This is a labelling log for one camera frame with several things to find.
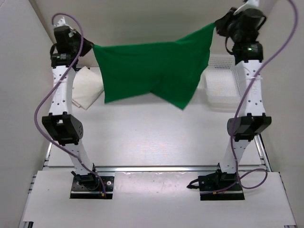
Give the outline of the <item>white t-shirt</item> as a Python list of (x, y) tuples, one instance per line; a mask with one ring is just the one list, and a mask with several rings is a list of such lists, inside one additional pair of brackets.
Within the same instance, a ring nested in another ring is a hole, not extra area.
[(75, 76), (72, 87), (72, 103), (87, 110), (104, 91), (100, 70), (82, 67)]

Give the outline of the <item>green t-shirt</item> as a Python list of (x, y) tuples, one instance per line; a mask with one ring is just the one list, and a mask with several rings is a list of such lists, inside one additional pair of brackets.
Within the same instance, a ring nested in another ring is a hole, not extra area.
[(183, 110), (207, 68), (214, 23), (176, 41), (94, 45), (105, 103), (152, 93)]

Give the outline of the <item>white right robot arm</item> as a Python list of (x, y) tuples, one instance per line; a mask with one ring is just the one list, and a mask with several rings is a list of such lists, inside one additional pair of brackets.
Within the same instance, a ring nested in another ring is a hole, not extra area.
[(233, 41), (233, 48), (228, 53), (235, 59), (241, 96), (235, 116), (227, 123), (230, 142), (223, 161), (219, 163), (220, 174), (213, 178), (213, 184), (219, 190), (230, 185), (230, 177), (240, 181), (238, 164), (246, 147), (272, 122), (263, 105), (259, 72), (264, 56), (257, 37), (265, 21), (262, 11), (250, 7), (231, 8), (215, 22), (217, 33)]

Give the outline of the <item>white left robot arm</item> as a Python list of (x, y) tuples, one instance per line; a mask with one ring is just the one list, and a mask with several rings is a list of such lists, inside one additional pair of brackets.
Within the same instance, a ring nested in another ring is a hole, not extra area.
[(100, 179), (94, 175), (95, 166), (89, 160), (84, 149), (82, 123), (72, 114), (72, 90), (78, 63), (77, 55), (84, 56), (93, 46), (84, 40), (83, 50), (80, 34), (67, 25), (54, 28), (56, 43), (50, 50), (51, 67), (55, 91), (47, 116), (42, 117), (42, 124), (50, 137), (68, 151), (75, 170), (75, 181), (89, 190), (98, 188)]

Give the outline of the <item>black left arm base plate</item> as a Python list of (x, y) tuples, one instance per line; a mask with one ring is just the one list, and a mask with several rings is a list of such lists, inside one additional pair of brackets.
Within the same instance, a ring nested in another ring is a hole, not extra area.
[(111, 200), (114, 191), (114, 176), (100, 176), (104, 183), (104, 188), (97, 177), (92, 174), (76, 175), (73, 174), (73, 182), (70, 191), (71, 199), (95, 199)]

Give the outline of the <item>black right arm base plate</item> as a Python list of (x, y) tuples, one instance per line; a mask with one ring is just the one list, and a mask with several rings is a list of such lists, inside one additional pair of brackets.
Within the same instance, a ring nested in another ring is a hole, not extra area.
[(236, 181), (236, 174), (215, 172), (198, 176), (187, 188), (198, 189), (201, 201), (244, 200), (243, 189)]

